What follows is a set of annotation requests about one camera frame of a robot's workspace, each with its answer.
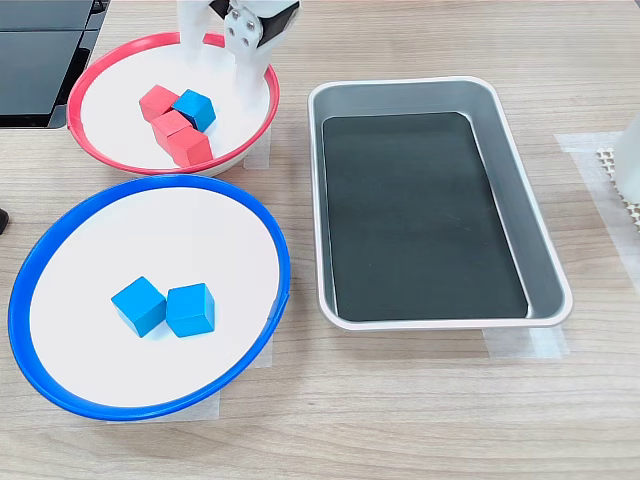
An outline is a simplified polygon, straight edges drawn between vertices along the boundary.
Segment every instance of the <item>wooden block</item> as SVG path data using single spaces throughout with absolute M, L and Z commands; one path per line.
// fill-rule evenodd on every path
M 215 302 L 204 283 L 169 290 L 167 324 L 178 337 L 215 330 Z
M 144 337 L 164 321 L 167 301 L 151 282 L 144 277 L 116 294 L 111 301 L 131 329 Z
M 175 110 L 171 110 L 170 112 L 153 119 L 151 121 L 151 126 L 153 127 L 153 133 L 156 136 L 156 141 L 169 154 L 171 154 L 169 151 L 169 137 L 186 128 L 193 130 L 189 120 L 184 118 L 180 112 L 176 112 Z
M 173 104 L 173 109 L 182 113 L 199 132 L 204 132 L 216 119 L 211 100 L 193 90 L 184 92 Z
M 179 98 L 175 93 L 156 85 L 140 99 L 142 116 L 147 122 L 150 122 L 170 111 Z
M 190 167 L 213 160 L 209 137 L 192 127 L 169 137 L 169 153 L 176 165 Z

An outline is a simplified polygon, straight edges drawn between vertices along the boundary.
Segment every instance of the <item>tray rim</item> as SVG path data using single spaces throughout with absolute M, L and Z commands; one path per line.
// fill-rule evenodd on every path
M 165 32 L 156 33 L 146 37 L 132 40 L 128 43 L 120 45 L 111 50 L 104 56 L 96 60 L 91 66 L 89 66 L 80 76 L 75 83 L 69 94 L 69 101 L 67 103 L 67 128 L 71 132 L 73 138 L 78 142 L 78 145 L 82 147 L 89 155 L 96 160 L 109 165 L 110 167 L 126 172 L 136 173 L 139 175 L 165 175 L 165 174 L 180 174 L 180 173 L 198 173 L 206 170 L 215 169 L 227 162 L 231 163 L 238 159 L 241 155 L 246 153 L 262 135 L 271 127 L 271 123 L 276 116 L 278 106 L 280 104 L 280 84 L 278 82 L 278 76 L 271 65 L 267 68 L 265 73 L 265 80 L 269 87 L 269 111 L 260 129 L 235 150 L 222 155 L 221 157 L 214 158 L 213 160 L 198 165 L 192 165 L 190 167 L 177 167 L 172 169 L 157 169 L 157 168 L 141 168 L 132 165 L 124 165 L 100 152 L 87 138 L 82 124 L 82 102 L 84 96 L 87 93 L 89 87 L 93 84 L 96 78 L 98 78 L 106 69 L 112 65 L 124 60 L 127 57 L 135 55 L 136 53 L 150 50 L 152 48 L 164 47 L 168 45 L 175 45 L 180 43 L 179 32 Z M 207 33 L 203 39 L 203 43 L 206 45 L 212 45 L 215 47 L 224 48 L 225 40 L 224 35 L 218 33 Z
M 392 85 L 392 84 L 418 84 L 418 83 L 444 83 L 444 82 L 469 82 L 474 83 L 489 92 L 498 111 L 500 122 L 507 137 L 509 148 L 513 155 L 519 176 L 529 200 L 529 204 L 533 211 L 533 216 L 538 224 L 543 240 L 549 246 L 548 254 L 553 268 L 557 274 L 560 287 L 563 292 L 562 306 L 553 315 L 545 318 L 480 318 L 480 319 L 437 319 L 437 320 L 387 320 L 387 321 L 351 321 L 341 318 L 334 313 L 327 302 L 325 289 L 325 272 L 323 259 L 330 252 L 324 252 L 322 245 L 322 224 L 320 221 L 322 212 L 320 206 L 320 186 L 319 182 L 319 163 L 317 156 L 317 144 L 319 139 L 316 135 L 315 121 L 316 108 L 315 100 L 322 92 L 336 88 L 358 85 Z M 448 76 L 433 78 L 415 78 L 415 79 L 396 79 L 396 80 L 349 80 L 328 82 L 316 87 L 310 94 L 307 101 L 307 109 L 309 113 L 309 130 L 310 130 L 310 148 L 311 148 L 311 189 L 313 203 L 313 227 L 314 227 L 314 251 L 316 259 L 316 284 L 317 284 L 317 302 L 322 315 L 331 323 L 342 330 L 353 332 L 374 332 L 389 330 L 468 330 L 468 329 L 485 329 L 485 328 L 536 328 L 536 327 L 553 327 L 562 323 L 570 315 L 573 310 L 573 294 L 567 280 L 562 264 L 558 258 L 555 247 L 549 235 L 549 231 L 542 218 L 540 207 L 536 201 L 533 188 L 527 177 L 522 159 L 518 153 L 518 149 L 513 139 L 511 129 L 507 122 L 502 102 L 498 97 L 495 88 L 485 80 L 473 76 Z
M 49 375 L 33 346 L 29 321 L 30 308 L 40 275 L 62 243 L 98 211 L 130 195 L 176 187 L 200 188 L 225 195 L 251 210 L 265 225 L 273 239 L 280 265 L 278 292 L 267 322 L 254 344 L 235 365 L 217 379 L 188 395 L 170 402 L 144 407 L 115 407 L 85 400 L 66 390 Z M 9 341 L 16 363 L 25 378 L 41 395 L 59 407 L 97 420 L 136 421 L 155 418 L 204 400 L 242 373 L 266 346 L 278 326 L 289 299 L 290 284 L 291 260 L 284 234 L 267 208 L 251 194 L 222 180 L 197 175 L 144 177 L 110 187 L 93 195 L 69 210 L 38 240 L 22 264 L 11 292 L 7 322 Z

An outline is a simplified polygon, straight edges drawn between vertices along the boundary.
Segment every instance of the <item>tape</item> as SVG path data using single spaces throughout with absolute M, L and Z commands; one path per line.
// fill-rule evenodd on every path
M 609 161 L 602 161 L 602 152 L 612 149 L 622 132 L 556 135 L 564 152 L 570 153 L 591 198 L 607 227 L 633 286 L 640 293 L 640 235 L 636 205 L 626 202 L 613 182 L 615 150 Z
M 244 168 L 247 170 L 266 170 L 269 168 L 271 156 L 271 127 L 253 144 L 244 158 Z
M 260 354 L 251 362 L 247 370 L 251 368 L 268 368 L 273 365 L 273 338 L 262 349 Z M 184 410 L 170 413 L 162 417 L 140 420 L 127 423 L 170 423 L 170 422 L 200 422 L 204 420 L 217 420 L 220 417 L 220 393 L 217 392 L 201 402 Z
M 491 358 L 562 358 L 570 353 L 561 326 L 488 328 L 482 335 Z

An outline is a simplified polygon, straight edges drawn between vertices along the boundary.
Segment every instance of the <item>blue cube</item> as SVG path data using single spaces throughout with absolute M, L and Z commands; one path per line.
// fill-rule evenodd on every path
M 193 90 L 184 92 L 173 104 L 173 109 L 189 120 L 193 128 L 203 133 L 216 119 L 211 100 Z
M 199 283 L 169 290 L 167 323 L 178 337 L 213 332 L 215 302 L 207 286 Z
M 166 317 L 167 300 L 144 277 L 116 294 L 111 301 L 120 317 L 139 337 L 144 337 Z

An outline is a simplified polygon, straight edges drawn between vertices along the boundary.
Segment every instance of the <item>wooden table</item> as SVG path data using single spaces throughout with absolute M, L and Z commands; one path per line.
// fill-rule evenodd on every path
M 171 2 L 113 2 L 94 58 L 174 30 Z M 6 310 L 22 261 L 64 212 L 129 177 L 66 129 L 0 132 L 0 478 L 637 479 L 640 301 L 553 135 L 640 111 L 640 9 L 619 1 L 307 0 L 274 57 L 271 169 L 221 175 L 277 217 L 293 261 L 273 367 L 222 392 L 220 419 L 114 425 L 53 406 L 17 368 Z M 315 300 L 306 99 L 331 80 L 491 82 L 576 305 L 561 360 L 492 359 L 480 331 L 349 335 Z

